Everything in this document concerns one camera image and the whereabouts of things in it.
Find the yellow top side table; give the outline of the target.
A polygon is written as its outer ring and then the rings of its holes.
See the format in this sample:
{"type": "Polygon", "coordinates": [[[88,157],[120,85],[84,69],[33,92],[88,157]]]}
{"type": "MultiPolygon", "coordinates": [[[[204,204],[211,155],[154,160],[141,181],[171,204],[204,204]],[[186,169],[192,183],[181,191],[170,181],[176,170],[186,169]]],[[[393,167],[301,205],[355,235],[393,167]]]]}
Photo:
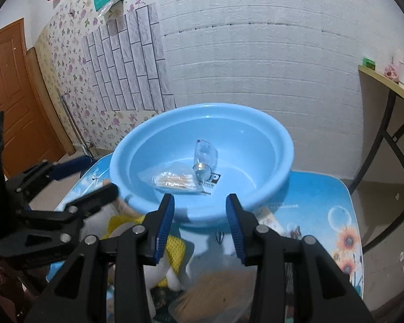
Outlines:
{"type": "MultiPolygon", "coordinates": [[[[369,78],[377,81],[378,83],[384,85],[388,89],[388,98],[385,106],[385,111],[382,116],[379,129],[374,138],[371,149],[366,156],[363,164],[361,165],[358,173],[352,180],[350,186],[348,187],[349,193],[353,194],[357,189],[358,185],[361,183],[366,172],[369,170],[371,164],[373,163],[376,154],[381,147],[382,142],[387,142],[388,146],[393,151],[394,155],[398,159],[401,167],[404,170],[404,153],[401,151],[398,143],[400,138],[404,135],[404,123],[398,128],[394,134],[389,134],[388,127],[391,122],[393,110],[395,107],[396,99],[402,99],[404,101],[404,86],[388,79],[384,75],[376,72],[373,69],[360,65],[358,71],[361,74],[365,74],[369,78]]],[[[404,211],[399,214],[396,219],[394,219],[389,226],[386,227],[376,238],[370,241],[368,244],[362,246],[362,252],[365,254],[371,251],[374,247],[378,246],[384,240],[387,239],[402,223],[404,222],[404,211]]]]}

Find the small green box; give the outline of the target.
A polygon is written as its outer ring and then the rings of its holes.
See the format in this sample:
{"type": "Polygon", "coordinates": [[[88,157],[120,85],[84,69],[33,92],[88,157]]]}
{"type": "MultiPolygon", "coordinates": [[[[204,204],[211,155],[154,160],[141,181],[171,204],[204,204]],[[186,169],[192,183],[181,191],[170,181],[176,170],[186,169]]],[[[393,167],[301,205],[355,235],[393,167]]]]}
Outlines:
{"type": "Polygon", "coordinates": [[[363,57],[362,66],[366,67],[368,69],[371,69],[371,70],[376,69],[375,61],[371,60],[370,58],[366,58],[366,57],[363,57]]]}

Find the white plush toy yellow mesh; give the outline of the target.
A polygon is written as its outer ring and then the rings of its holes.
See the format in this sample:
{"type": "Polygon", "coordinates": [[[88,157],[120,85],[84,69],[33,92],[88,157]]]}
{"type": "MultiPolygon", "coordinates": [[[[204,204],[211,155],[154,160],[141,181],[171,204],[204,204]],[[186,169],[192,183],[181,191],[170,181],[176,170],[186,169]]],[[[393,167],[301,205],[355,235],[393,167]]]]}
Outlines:
{"type": "MultiPolygon", "coordinates": [[[[133,224],[141,224],[144,215],[139,218],[132,218],[125,215],[108,217],[101,213],[101,210],[87,218],[81,231],[81,238],[88,235],[117,236],[122,230],[127,230],[133,224]]],[[[165,247],[164,256],[155,266],[144,266],[144,280],[146,287],[146,297],[149,307],[150,317],[153,319],[156,315],[155,304],[150,290],[155,287],[168,287],[170,290],[178,292],[182,286],[177,277],[178,271],[185,255],[185,243],[180,238],[169,236],[165,247]]]]}

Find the clear box with brown contents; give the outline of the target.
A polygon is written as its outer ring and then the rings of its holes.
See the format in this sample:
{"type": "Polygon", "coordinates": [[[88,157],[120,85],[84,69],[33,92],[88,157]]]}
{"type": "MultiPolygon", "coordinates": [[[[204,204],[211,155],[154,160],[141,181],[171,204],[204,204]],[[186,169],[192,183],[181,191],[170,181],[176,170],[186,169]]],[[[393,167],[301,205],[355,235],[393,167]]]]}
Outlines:
{"type": "Polygon", "coordinates": [[[177,322],[247,322],[256,271],[227,269],[204,273],[169,306],[177,322]]]}

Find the pink flower ornament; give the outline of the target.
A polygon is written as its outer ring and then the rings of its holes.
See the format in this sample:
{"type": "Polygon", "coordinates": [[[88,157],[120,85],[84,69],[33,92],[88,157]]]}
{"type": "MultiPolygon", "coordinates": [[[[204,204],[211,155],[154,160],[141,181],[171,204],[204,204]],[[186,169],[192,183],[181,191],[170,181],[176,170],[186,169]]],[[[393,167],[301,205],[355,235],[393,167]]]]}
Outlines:
{"type": "Polygon", "coordinates": [[[389,64],[385,67],[384,76],[395,83],[399,83],[399,74],[395,64],[389,64]]]}

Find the light blue plastic basin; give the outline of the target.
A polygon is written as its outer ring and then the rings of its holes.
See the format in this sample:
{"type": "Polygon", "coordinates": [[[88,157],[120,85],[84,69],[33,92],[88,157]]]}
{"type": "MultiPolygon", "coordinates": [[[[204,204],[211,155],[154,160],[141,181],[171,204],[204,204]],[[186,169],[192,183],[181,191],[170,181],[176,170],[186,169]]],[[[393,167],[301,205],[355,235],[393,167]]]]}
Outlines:
{"type": "Polygon", "coordinates": [[[236,104],[198,104],[132,130],[112,154],[109,173],[136,211],[155,210],[170,193],[177,223],[212,227],[226,221],[230,194],[247,211],[274,196],[293,159],[289,133],[270,115],[236,104]]]}

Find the beige face cream box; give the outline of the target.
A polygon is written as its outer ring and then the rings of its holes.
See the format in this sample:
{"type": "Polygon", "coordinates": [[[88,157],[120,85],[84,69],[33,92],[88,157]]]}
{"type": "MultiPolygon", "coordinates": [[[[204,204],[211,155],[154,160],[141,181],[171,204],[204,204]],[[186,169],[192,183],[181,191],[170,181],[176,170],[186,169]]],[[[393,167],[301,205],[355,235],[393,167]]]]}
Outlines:
{"type": "Polygon", "coordinates": [[[284,227],[279,223],[279,221],[274,217],[273,212],[266,206],[262,206],[253,211],[259,224],[264,224],[271,228],[281,236],[286,235],[284,227]]]}

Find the clear bag of cotton swabs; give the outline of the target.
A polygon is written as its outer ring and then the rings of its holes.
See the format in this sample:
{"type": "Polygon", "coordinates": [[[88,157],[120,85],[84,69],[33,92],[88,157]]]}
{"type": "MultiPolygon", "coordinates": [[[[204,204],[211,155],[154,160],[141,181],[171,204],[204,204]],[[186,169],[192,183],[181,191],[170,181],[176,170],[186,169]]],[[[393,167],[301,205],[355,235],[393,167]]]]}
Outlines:
{"type": "Polygon", "coordinates": [[[145,184],[159,191],[172,194],[210,195],[198,181],[193,169],[183,163],[162,163],[138,173],[145,184]]]}

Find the brown wooden door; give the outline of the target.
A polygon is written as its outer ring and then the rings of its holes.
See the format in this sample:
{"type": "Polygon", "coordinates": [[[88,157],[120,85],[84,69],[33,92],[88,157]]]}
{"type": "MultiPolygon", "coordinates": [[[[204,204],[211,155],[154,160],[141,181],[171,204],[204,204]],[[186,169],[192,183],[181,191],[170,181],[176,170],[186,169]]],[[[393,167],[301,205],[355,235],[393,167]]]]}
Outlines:
{"type": "Polygon", "coordinates": [[[24,20],[0,29],[0,112],[4,113],[3,168],[13,177],[43,160],[65,155],[29,75],[24,20]]]}

